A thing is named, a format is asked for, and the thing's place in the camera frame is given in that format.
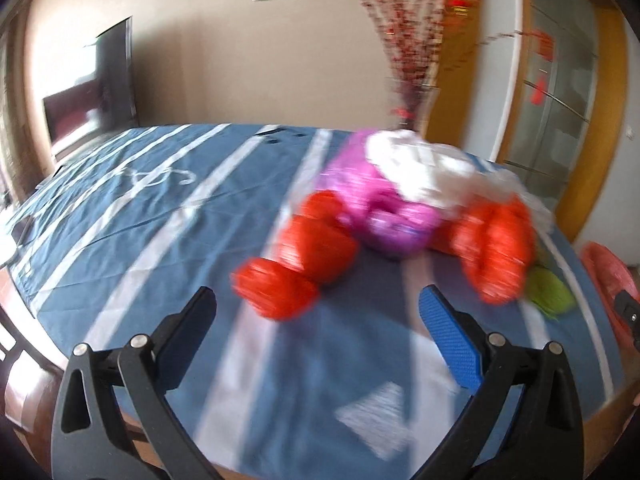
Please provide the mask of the green plastic bag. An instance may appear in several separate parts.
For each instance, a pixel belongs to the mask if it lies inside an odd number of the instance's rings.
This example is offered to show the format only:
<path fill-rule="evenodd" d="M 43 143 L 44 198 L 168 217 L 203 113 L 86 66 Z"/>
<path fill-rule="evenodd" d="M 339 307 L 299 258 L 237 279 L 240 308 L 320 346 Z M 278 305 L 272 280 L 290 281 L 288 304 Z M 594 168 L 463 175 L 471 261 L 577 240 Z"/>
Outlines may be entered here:
<path fill-rule="evenodd" d="M 576 306 L 570 289 L 544 266 L 532 266 L 529 269 L 525 297 L 547 318 L 557 318 Z"/>

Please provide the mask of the red plastic bag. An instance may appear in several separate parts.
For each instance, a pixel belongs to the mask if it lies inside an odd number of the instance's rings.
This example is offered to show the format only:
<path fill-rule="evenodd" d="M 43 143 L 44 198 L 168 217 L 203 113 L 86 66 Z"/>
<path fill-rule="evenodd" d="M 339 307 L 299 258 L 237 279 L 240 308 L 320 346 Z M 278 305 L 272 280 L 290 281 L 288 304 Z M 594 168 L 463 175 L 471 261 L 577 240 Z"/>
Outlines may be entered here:
<path fill-rule="evenodd" d="M 281 322 L 303 314 L 357 259 L 359 243 L 342 212 L 335 193 L 310 194 L 280 229 L 271 256 L 250 258 L 234 271 L 233 290 L 262 318 Z"/>
<path fill-rule="evenodd" d="M 501 306 L 521 296 L 535 258 L 535 230 L 517 195 L 498 203 L 477 198 L 436 229 L 430 247 L 459 259 L 480 300 Z"/>

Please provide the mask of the white plastic bag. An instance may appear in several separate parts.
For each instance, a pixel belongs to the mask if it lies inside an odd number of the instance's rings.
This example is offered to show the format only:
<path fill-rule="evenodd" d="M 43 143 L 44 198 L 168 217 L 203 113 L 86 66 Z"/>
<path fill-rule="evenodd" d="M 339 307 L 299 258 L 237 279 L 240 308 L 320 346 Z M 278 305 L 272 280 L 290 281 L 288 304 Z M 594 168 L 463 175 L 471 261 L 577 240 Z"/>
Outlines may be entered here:
<path fill-rule="evenodd" d="M 452 145 L 425 142 L 410 130 L 380 130 L 367 137 L 364 154 L 400 197 L 434 207 L 446 219 L 456 218 L 476 198 L 506 203 L 518 196 L 537 231 L 553 230 L 552 212 L 514 172 Z"/>

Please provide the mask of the red plastic trash basket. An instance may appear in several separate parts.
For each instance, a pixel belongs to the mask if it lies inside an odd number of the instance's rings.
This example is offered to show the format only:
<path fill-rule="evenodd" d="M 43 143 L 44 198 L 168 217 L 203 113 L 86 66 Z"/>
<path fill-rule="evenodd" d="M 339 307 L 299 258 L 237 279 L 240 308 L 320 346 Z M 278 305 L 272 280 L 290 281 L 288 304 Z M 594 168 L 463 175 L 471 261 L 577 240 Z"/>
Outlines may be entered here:
<path fill-rule="evenodd" d="M 618 344 L 622 348 L 634 350 L 631 328 L 615 311 L 615 296 L 622 290 L 628 292 L 634 300 L 639 299 L 632 274 L 620 258 L 596 242 L 585 244 L 579 258 L 597 289 Z"/>

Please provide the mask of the red hanging door ornament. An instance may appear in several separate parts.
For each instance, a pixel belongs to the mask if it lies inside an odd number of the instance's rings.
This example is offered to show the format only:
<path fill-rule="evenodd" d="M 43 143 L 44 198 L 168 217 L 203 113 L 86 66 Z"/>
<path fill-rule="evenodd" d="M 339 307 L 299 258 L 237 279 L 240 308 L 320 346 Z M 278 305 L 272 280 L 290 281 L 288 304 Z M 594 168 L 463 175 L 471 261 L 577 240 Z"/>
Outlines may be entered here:
<path fill-rule="evenodd" d="M 541 105 L 544 102 L 547 94 L 547 77 L 542 75 L 538 78 L 536 84 L 532 87 L 532 94 L 530 95 L 530 102 L 536 106 Z"/>

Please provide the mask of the frosted glass sliding door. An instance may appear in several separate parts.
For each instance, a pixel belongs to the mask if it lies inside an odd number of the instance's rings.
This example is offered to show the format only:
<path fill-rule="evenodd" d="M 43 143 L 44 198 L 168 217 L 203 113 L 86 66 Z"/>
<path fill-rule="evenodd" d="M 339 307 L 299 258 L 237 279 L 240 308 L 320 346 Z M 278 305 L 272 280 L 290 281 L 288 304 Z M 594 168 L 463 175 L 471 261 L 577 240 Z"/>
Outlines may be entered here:
<path fill-rule="evenodd" d="M 552 39 L 541 54 L 530 37 L 518 126 L 506 166 L 550 210 L 559 203 L 582 150 L 598 78 L 598 31 L 589 0 L 532 0 L 532 30 Z M 532 87 L 547 77 L 544 102 L 530 102 Z"/>

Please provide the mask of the pink plastic bag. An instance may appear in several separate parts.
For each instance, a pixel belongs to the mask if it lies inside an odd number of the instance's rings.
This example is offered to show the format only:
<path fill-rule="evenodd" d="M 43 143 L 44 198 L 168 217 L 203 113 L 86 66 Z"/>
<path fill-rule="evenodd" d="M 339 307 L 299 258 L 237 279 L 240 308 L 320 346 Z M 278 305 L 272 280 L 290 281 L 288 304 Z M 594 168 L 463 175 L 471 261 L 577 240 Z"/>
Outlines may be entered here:
<path fill-rule="evenodd" d="M 427 248 L 442 222 L 440 212 L 402 198 L 390 180 L 367 161 L 371 130 L 349 133 L 317 180 L 343 204 L 340 220 L 360 243 L 390 258 L 405 258 Z"/>

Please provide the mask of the glass vase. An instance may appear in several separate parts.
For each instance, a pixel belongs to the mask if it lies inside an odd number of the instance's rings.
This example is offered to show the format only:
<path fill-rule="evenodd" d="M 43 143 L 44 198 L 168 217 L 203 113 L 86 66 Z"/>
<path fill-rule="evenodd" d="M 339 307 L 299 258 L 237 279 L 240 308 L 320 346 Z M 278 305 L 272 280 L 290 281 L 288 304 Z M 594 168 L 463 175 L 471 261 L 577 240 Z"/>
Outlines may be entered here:
<path fill-rule="evenodd" d="M 413 84 L 410 81 L 390 78 L 390 128 L 410 130 L 421 138 L 426 130 L 440 89 L 434 84 Z"/>

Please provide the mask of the red blossom branches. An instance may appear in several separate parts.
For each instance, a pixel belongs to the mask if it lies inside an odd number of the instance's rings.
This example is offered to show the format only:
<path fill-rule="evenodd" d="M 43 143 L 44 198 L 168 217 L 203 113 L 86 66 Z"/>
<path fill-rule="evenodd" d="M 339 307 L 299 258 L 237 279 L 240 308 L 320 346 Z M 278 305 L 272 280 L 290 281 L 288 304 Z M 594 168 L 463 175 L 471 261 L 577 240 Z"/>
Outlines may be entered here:
<path fill-rule="evenodd" d="M 468 27 L 472 10 L 482 0 L 359 0 L 381 41 L 392 75 L 411 89 L 434 84 L 440 72 L 453 72 L 479 47 L 502 38 L 532 37 L 541 54 L 549 54 L 552 39 L 541 29 L 495 32 L 442 65 L 444 38 Z"/>

